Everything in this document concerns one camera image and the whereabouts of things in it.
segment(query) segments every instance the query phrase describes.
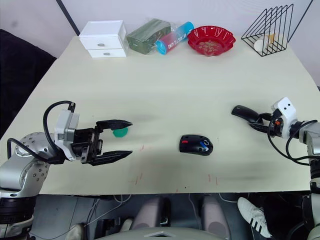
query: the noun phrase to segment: table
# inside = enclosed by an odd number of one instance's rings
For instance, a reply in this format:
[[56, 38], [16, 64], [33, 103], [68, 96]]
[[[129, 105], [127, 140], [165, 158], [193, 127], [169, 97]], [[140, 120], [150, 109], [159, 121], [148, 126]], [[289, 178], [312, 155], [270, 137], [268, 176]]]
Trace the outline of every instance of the table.
[[[267, 136], [231, 115], [241, 104], [257, 112], [289, 97], [298, 119], [320, 120], [320, 93], [293, 53], [260, 57], [240, 38], [234, 48], [205, 57], [186, 42], [167, 55], [129, 51], [127, 58], [92, 59], [78, 37], [45, 74], [0, 141], [43, 131], [42, 117], [53, 102], [70, 100], [80, 113], [79, 129], [96, 121], [133, 123], [128, 134], [100, 135], [103, 151], [133, 150], [112, 164], [79, 161], [52, 165], [41, 194], [109, 195], [199, 192], [273, 192], [309, 189], [309, 167], [280, 156]], [[51, 132], [57, 107], [49, 115]], [[210, 156], [179, 152], [184, 134], [204, 135], [214, 145]], [[284, 139], [274, 139], [284, 149]], [[307, 147], [292, 141], [292, 156]]]

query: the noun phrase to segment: shoe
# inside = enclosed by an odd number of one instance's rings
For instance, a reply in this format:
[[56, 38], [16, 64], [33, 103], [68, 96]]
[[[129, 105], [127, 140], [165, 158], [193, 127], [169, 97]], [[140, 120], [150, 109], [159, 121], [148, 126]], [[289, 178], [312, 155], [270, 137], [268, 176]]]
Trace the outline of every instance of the shoe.
[[82, 224], [76, 224], [71, 227], [71, 230], [65, 237], [65, 240], [84, 240], [85, 228]]
[[267, 239], [272, 237], [268, 231], [265, 214], [260, 208], [253, 205], [244, 197], [240, 197], [237, 204], [242, 217], [252, 228]]

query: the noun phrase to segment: computer mouse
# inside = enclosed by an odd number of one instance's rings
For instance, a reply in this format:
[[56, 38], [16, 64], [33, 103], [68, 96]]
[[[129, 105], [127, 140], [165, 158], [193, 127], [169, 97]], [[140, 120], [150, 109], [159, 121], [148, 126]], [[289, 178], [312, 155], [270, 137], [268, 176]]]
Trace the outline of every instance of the computer mouse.
[[180, 139], [179, 150], [181, 153], [208, 156], [213, 149], [213, 144], [205, 136], [183, 135]]

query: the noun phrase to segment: floor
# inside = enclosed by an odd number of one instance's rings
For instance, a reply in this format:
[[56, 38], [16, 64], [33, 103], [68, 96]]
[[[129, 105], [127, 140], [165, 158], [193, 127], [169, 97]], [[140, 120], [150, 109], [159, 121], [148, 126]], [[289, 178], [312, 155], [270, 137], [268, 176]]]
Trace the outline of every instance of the floor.
[[[231, 237], [234, 240], [262, 240], [257, 234], [253, 237], [252, 230], [240, 215], [237, 204], [234, 202], [223, 201], [218, 194], [216, 196], [221, 204], [231, 231]], [[133, 195], [130, 200], [121, 207], [115, 209], [103, 218], [121, 219], [124, 221], [128, 217], [137, 215], [141, 205], [148, 199], [154, 197], [153, 194]], [[198, 228], [197, 221], [193, 212], [191, 203], [188, 200], [188, 194], [162, 194], [171, 202], [171, 226]], [[203, 193], [191, 194], [191, 199], [195, 205], [196, 211], [200, 207]], [[247, 197], [247, 193], [222, 193], [225, 200], [235, 201], [239, 196]], [[110, 209], [117, 206], [113, 196], [103, 196], [101, 198], [91, 220], [106, 213]], [[90, 209], [93, 206], [95, 198], [85, 196], [65, 196], [65, 195], [39, 195], [37, 197], [36, 207], [34, 211], [34, 221], [32, 225], [31, 235], [37, 240], [56, 239], [64, 240], [66, 232], [77, 223], [85, 223]], [[97, 222], [89, 225], [89, 239], [95, 237], [95, 228]]]

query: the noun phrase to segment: black wire rack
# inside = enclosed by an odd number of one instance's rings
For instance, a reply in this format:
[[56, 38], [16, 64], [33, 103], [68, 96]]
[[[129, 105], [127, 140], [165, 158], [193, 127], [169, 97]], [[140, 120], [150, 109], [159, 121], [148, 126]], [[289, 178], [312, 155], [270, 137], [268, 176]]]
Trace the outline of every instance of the black wire rack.
[[261, 57], [286, 50], [294, 5], [265, 9], [241, 39]]

